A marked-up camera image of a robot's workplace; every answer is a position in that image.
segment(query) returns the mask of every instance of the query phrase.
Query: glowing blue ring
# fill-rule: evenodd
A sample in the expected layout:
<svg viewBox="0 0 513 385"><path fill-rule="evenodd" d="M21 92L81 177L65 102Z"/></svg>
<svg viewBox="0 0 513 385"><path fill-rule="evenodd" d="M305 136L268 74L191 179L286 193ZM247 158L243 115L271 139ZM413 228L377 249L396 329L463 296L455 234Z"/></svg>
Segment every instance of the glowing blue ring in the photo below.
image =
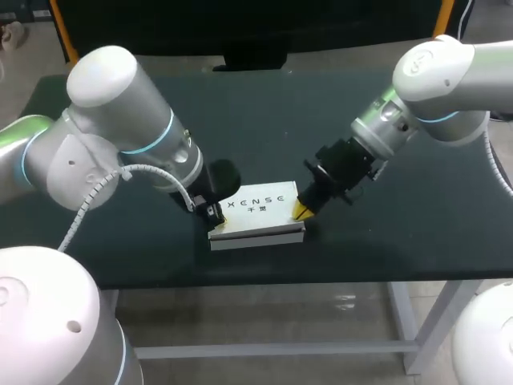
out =
<svg viewBox="0 0 513 385"><path fill-rule="evenodd" d="M26 144L25 148L23 149L23 154L22 154L22 174L23 176L25 177L25 180L26 182L31 186L31 182L29 181L29 178L28 176L26 175L26 171L25 171L25 158L26 158L26 154L28 153L29 151L29 147L30 145L32 144L32 142L34 142L34 140L36 140L38 138L38 136L40 136L41 134L43 134L44 132L46 131L45 130L42 130L40 132L38 132L37 134L35 134L34 136L32 136L29 140L29 142Z"/></svg>
<svg viewBox="0 0 513 385"><path fill-rule="evenodd" d="M440 119L435 119L435 120L424 120L424 119L420 119L420 118L417 118L417 119L420 120L423 123L440 123L440 122L448 120L448 119L452 118L453 116L457 115L458 112L459 111L453 112L452 114L449 114L448 116L445 116L445 117L440 118Z"/></svg>
<svg viewBox="0 0 513 385"><path fill-rule="evenodd" d="M174 117L175 117L175 114L173 113L173 110L171 110L171 118L169 118L168 126L166 127L164 132L153 143L150 143L148 146L140 148L138 150L122 151L122 153L123 154L127 154L127 155L136 155L136 154L140 154L141 152L146 152L147 150L150 150L150 149L154 148L158 143L160 143L162 141L163 138L166 137L166 135L168 134L169 130L171 130L171 125L173 123L173 118Z"/></svg>
<svg viewBox="0 0 513 385"><path fill-rule="evenodd" d="M123 359L121 360L121 366L119 368L119 373L118 373L118 378L116 379L114 385L119 385L119 381L121 381L121 377L123 375L123 371L124 371L124 368L125 368L125 361L127 359L127 341L125 340L125 334L123 333L123 328L121 327L121 325L119 324L119 321L116 319L118 325L119 325L119 330L121 330L121 337L123 337Z"/></svg>

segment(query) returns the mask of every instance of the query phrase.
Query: table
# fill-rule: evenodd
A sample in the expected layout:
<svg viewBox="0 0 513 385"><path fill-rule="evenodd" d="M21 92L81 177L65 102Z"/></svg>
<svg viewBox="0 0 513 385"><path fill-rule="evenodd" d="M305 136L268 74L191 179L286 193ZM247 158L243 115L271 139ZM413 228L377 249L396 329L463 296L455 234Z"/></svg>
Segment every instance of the table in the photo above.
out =
<svg viewBox="0 0 513 385"><path fill-rule="evenodd" d="M303 188L310 180L303 159L347 137L353 118L390 79L388 70L262 71L155 82L207 158L232 159L244 184L295 180ZM65 78L47 77L23 114L56 119L68 104ZM513 204L491 172L482 140L448 148L422 132L376 182L362 186L354 206L334 201L309 222L304 244L214 253L200 223L138 177L87 215L67 251L103 289L394 282L401 341L174 346L139 348L138 356L402 351L407 373L419 373L480 280L513 274ZM41 194L4 205L0 246L57 247L73 215ZM418 333L404 284L414 280L453 280Z"/></svg>

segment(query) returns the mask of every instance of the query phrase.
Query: metal table frame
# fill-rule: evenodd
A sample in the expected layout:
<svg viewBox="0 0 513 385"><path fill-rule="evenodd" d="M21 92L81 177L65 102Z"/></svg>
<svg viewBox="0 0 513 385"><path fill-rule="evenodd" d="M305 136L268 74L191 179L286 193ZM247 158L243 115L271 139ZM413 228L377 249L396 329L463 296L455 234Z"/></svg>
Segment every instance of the metal table frame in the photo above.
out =
<svg viewBox="0 0 513 385"><path fill-rule="evenodd" d="M476 281L448 281L426 321L417 327L406 282L389 282L388 290L398 328L399 340L265 343L204 346L136 347L138 359L183 359L251 355L339 355L361 353L403 353L407 375L420 375L456 323L465 306L481 285ZM118 290L104 292L115 310Z"/></svg>

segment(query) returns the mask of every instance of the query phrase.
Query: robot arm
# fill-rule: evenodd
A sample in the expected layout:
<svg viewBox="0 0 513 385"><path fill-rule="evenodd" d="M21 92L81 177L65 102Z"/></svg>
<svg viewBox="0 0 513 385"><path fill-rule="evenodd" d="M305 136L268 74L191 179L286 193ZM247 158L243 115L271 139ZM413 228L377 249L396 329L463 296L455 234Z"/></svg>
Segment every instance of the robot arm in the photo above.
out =
<svg viewBox="0 0 513 385"><path fill-rule="evenodd" d="M449 145L463 145L486 129L489 110L511 111L513 42L461 44L450 36L420 44L395 67L393 85L351 124L352 137L323 147L305 162L314 182L297 198L293 217L317 214L332 197L388 160L419 129Z"/></svg>
<svg viewBox="0 0 513 385"><path fill-rule="evenodd" d="M71 71L67 93L71 106L56 122L30 118L0 132L0 177L12 187L0 202L37 189L77 210L99 181L120 169L121 153L130 163L149 164L176 177L208 226L224 222L219 201L240 187L237 170L228 160L205 161L130 52L121 47L92 51ZM27 122L37 127L23 128ZM2 136L9 143L4 145ZM184 205L174 185L152 177L157 189ZM110 198L116 182L102 190L94 205Z"/></svg>

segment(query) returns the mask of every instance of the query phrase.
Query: orange frame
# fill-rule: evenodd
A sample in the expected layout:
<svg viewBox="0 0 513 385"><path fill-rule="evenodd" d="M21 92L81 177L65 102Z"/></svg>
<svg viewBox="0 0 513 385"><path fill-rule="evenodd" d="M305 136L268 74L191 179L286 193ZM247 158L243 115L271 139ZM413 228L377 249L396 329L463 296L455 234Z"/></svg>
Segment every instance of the orange frame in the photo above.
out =
<svg viewBox="0 0 513 385"><path fill-rule="evenodd" d="M70 35L67 33L66 26L64 25L63 16L61 15L61 11L57 6L57 0L50 0L50 6L54 12L55 23L57 24L57 29L59 30L61 39L63 40L67 57L70 60L71 66L73 67L79 61L79 53L71 44Z"/></svg>
<svg viewBox="0 0 513 385"><path fill-rule="evenodd" d="M439 34L445 34L447 24L449 24L450 13L454 7L454 0L442 0L442 6L438 13L436 25L434 26L433 37L437 37Z"/></svg>

